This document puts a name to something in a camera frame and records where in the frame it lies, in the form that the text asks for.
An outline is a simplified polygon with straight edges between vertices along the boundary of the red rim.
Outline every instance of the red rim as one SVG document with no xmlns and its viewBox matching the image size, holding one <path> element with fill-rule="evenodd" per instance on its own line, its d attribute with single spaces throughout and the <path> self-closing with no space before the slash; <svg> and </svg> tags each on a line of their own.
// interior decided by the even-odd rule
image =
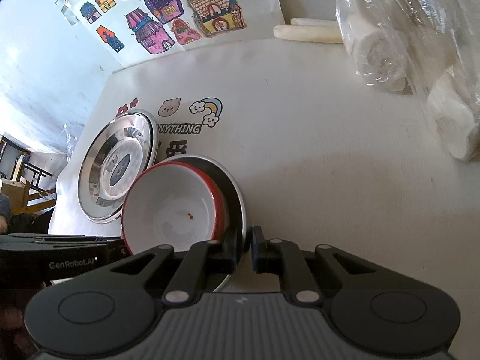
<svg viewBox="0 0 480 360">
<path fill-rule="evenodd" d="M 220 193 L 220 190 L 218 189 L 217 184 L 208 176 L 207 173 L 201 171 L 200 169 L 195 168 L 194 166 L 191 166 L 188 163 L 184 162 L 178 162 L 178 161 L 170 161 L 170 162 L 160 162 L 157 163 L 156 165 L 151 166 L 150 168 L 144 170 L 141 174 L 137 176 L 135 181 L 132 183 L 130 188 L 127 191 L 127 194 L 125 195 L 125 199 L 123 200 L 123 207 L 122 207 L 122 214 L 121 214 L 121 237 L 125 242 L 125 246 L 127 247 L 128 251 L 130 252 L 131 255 L 134 255 L 134 253 L 131 251 L 130 246 L 128 245 L 127 237 L 125 236 L 125 231 L 123 230 L 124 228 L 124 223 L 123 223 L 123 213 L 125 210 L 125 206 L 128 200 L 128 195 L 130 195 L 131 190 L 134 188 L 135 184 L 137 183 L 138 180 L 140 180 L 145 174 L 150 172 L 151 170 L 154 170 L 158 167 L 164 166 L 164 165 L 179 165 L 181 167 L 185 167 L 193 171 L 195 174 L 200 176 L 202 181 L 206 184 L 208 190 L 212 194 L 213 198 L 213 204 L 214 204 L 214 228 L 212 235 L 210 239 L 218 239 L 222 233 L 224 232 L 224 227 L 225 227 L 225 211 L 224 211 L 224 206 L 223 206 L 223 199 L 222 195 Z"/>
</svg>

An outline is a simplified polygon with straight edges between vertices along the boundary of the drawing of house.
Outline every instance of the drawing of house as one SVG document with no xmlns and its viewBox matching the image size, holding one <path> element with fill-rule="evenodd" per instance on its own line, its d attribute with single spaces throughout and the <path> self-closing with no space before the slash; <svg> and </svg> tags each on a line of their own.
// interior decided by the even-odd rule
<svg viewBox="0 0 480 360">
<path fill-rule="evenodd" d="M 137 42 L 150 54 L 163 53 L 175 44 L 163 26 L 140 8 L 135 9 L 125 17 L 128 27 L 135 33 Z"/>
<path fill-rule="evenodd" d="M 201 38 L 200 34 L 197 31 L 192 30 L 188 23 L 182 19 L 175 19 L 172 22 L 171 30 L 177 38 L 178 44 L 181 44 L 182 46 Z"/>
<path fill-rule="evenodd" d="M 185 13 L 180 0 L 145 0 L 145 4 L 162 24 L 167 24 Z"/>
<path fill-rule="evenodd" d="M 237 0 L 187 0 L 195 24 L 207 37 L 245 28 Z"/>
<path fill-rule="evenodd" d="M 97 33 L 100 35 L 100 38 L 102 38 L 102 40 L 117 53 L 125 47 L 125 45 L 117 39 L 115 33 L 110 31 L 108 28 L 100 26 L 97 28 Z"/>
<path fill-rule="evenodd" d="M 95 20 L 102 16 L 97 10 L 97 8 L 95 8 L 95 5 L 89 3 L 88 1 L 82 5 L 82 7 L 80 8 L 80 13 L 90 24 L 92 24 Z"/>
<path fill-rule="evenodd" d="M 117 4 L 114 0 L 95 0 L 95 2 L 98 4 L 98 6 L 103 12 L 107 12 L 107 10 Z"/>
</svg>

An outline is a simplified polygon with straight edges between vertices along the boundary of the metal screw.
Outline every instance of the metal screw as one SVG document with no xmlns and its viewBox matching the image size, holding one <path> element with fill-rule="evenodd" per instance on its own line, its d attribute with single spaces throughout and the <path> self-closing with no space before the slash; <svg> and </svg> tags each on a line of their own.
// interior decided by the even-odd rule
<svg viewBox="0 0 480 360">
<path fill-rule="evenodd" d="M 183 303 L 188 300 L 190 296 L 185 291 L 175 290 L 167 292 L 165 299 L 170 303 Z"/>
<path fill-rule="evenodd" d="M 320 294 L 315 291 L 305 290 L 297 292 L 296 296 L 297 300 L 302 303 L 313 303 L 320 299 Z"/>
</svg>

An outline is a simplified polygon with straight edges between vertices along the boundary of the white wall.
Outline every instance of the white wall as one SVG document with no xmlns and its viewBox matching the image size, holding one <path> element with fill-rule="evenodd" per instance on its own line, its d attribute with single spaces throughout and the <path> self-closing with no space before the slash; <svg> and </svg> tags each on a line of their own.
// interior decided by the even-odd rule
<svg viewBox="0 0 480 360">
<path fill-rule="evenodd" d="M 78 135 L 121 66 L 51 0 L 2 0 L 0 23 L 0 128 L 32 151 L 64 151 L 63 124 Z"/>
<path fill-rule="evenodd" d="M 0 172 L 6 174 L 8 179 L 10 179 L 11 173 L 14 171 L 17 157 L 18 150 L 13 146 L 7 145 L 0 161 Z"/>
</svg>

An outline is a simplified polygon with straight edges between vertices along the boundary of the gray sleeve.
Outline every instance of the gray sleeve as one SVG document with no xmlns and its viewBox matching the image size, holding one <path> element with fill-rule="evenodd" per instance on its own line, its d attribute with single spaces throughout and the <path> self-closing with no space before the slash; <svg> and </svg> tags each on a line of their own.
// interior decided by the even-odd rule
<svg viewBox="0 0 480 360">
<path fill-rule="evenodd" d="M 10 199 L 8 196 L 2 195 L 0 193 L 0 215 L 4 216 L 7 219 L 7 224 L 10 223 L 11 219 L 11 206 Z"/>
</svg>

